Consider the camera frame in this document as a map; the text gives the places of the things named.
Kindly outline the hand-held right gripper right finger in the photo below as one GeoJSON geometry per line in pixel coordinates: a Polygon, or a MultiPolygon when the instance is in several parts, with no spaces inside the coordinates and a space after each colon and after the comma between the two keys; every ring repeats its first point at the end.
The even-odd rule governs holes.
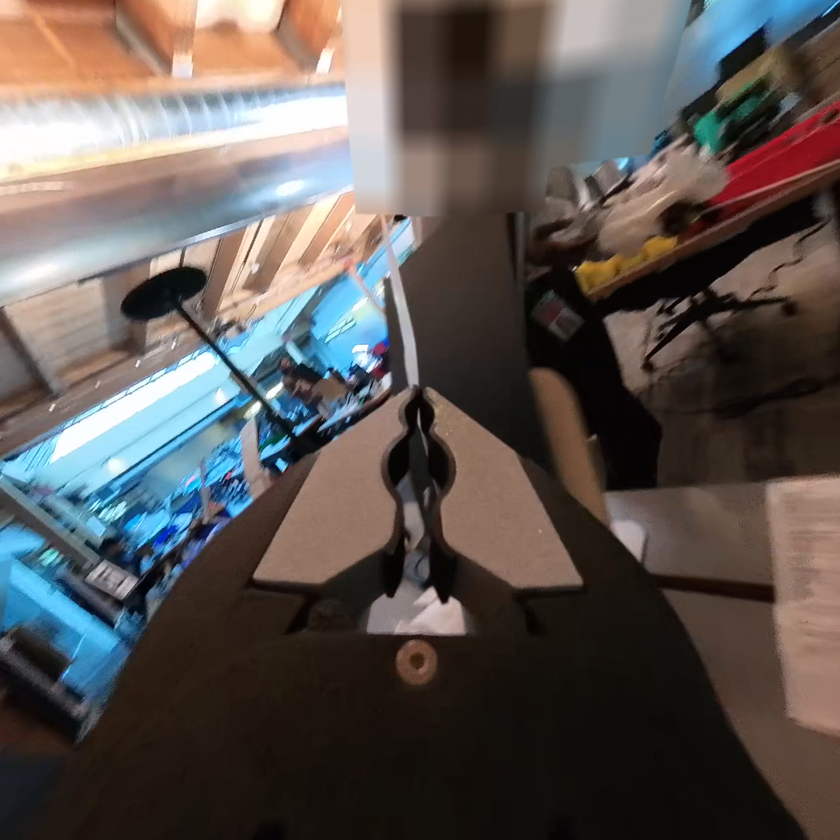
{"type": "Polygon", "coordinates": [[[579,592],[580,573],[519,455],[436,391],[422,391],[432,489],[429,581],[478,631],[526,631],[526,601],[579,592]]]}

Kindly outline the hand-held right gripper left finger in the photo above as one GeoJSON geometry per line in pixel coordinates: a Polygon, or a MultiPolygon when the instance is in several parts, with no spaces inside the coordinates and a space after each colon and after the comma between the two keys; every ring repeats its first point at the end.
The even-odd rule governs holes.
{"type": "Polygon", "coordinates": [[[352,618],[396,592],[420,395],[406,388],[318,452],[252,575],[258,588],[338,602],[352,618]]]}

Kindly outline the beige chair back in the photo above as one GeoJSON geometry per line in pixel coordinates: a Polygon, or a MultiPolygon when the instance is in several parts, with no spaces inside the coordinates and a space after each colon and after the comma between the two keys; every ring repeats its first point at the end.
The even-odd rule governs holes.
{"type": "Polygon", "coordinates": [[[572,385],[548,368],[531,369],[535,410],[561,485],[601,524],[611,524],[591,436],[572,385]]]}

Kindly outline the dark grey column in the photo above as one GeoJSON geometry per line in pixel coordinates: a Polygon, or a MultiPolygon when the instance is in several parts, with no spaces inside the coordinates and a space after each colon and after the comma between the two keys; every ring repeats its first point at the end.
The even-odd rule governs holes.
{"type": "Polygon", "coordinates": [[[506,214],[423,219],[401,267],[419,384],[544,464],[506,214]]]}

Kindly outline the yellow objects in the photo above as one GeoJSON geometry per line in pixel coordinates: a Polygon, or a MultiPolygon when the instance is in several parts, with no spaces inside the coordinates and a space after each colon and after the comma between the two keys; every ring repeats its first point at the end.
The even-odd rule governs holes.
{"type": "Polygon", "coordinates": [[[634,255],[615,255],[609,259],[586,260],[573,269],[578,287],[589,293],[603,287],[615,278],[630,273],[640,266],[666,256],[679,244],[678,237],[654,236],[649,238],[634,255]]]}

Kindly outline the black disc on pole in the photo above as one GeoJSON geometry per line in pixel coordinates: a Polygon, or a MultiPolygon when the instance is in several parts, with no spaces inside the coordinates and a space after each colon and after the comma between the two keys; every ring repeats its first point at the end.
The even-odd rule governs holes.
{"type": "Polygon", "coordinates": [[[207,280],[207,273],[203,269],[192,266],[160,272],[143,280],[125,295],[121,313],[132,322],[148,323],[175,312],[206,347],[216,354],[237,384],[261,406],[270,424],[289,437],[289,451],[293,460],[314,454],[318,449],[317,441],[310,433],[294,431],[292,423],[270,403],[257,383],[236,366],[187,306],[190,300],[205,290],[207,280]]]}

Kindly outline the black office chair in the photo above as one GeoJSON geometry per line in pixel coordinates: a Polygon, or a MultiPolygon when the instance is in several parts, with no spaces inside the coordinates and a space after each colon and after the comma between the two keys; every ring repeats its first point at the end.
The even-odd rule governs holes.
{"type": "Polygon", "coordinates": [[[711,325],[711,319],[722,314],[751,312],[761,308],[779,307],[786,318],[798,314],[798,303],[788,296],[756,297],[751,295],[740,298],[733,292],[718,294],[711,288],[704,289],[695,296],[679,297],[660,303],[654,312],[651,327],[656,328],[655,341],[646,348],[640,366],[645,373],[656,369],[655,356],[693,326],[700,326],[708,337],[714,355],[722,364],[732,364],[738,360],[737,352],[723,343],[711,325]]]}

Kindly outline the white printed paper sheet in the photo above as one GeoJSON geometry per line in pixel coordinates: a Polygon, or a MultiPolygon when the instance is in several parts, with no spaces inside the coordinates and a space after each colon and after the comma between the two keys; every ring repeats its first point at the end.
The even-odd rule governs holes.
{"type": "Polygon", "coordinates": [[[839,734],[839,476],[779,479],[765,493],[775,643],[785,709],[839,734]]]}

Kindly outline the wooden table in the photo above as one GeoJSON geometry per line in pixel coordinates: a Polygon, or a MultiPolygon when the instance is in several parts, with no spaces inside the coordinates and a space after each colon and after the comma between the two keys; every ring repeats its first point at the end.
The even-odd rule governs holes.
{"type": "Polygon", "coordinates": [[[804,173],[797,178],[791,178],[783,191],[774,193],[766,201],[756,203],[738,215],[728,217],[703,230],[697,236],[681,241],[677,247],[665,255],[646,261],[642,265],[626,271],[622,275],[615,276],[592,289],[584,290],[584,294],[591,301],[607,298],[620,289],[651,274],[666,270],[683,259],[692,257],[694,254],[726,242],[731,237],[740,235],[741,232],[760,219],[775,214],[805,197],[834,186],[838,183],[838,180],[838,161],[821,166],[813,172],[804,173]]]}

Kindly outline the red cloth on table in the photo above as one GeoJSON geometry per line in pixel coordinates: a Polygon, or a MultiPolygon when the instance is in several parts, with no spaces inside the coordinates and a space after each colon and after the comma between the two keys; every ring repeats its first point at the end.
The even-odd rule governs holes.
{"type": "Polygon", "coordinates": [[[751,202],[776,186],[784,187],[839,160],[839,100],[727,168],[728,182],[710,199],[714,207],[751,202]]]}

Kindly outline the green object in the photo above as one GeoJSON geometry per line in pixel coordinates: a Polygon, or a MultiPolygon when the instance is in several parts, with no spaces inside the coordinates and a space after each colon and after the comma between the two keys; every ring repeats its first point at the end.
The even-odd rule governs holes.
{"type": "Polygon", "coordinates": [[[719,154],[745,135],[769,125],[781,100],[768,77],[760,77],[694,119],[691,131],[699,148],[719,154]]]}

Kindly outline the silver ventilation duct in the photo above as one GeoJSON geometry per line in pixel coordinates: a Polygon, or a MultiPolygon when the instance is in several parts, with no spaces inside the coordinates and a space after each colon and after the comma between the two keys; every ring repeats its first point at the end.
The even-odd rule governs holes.
{"type": "Polygon", "coordinates": [[[2,98],[11,305],[352,188],[344,84],[2,98]]]}

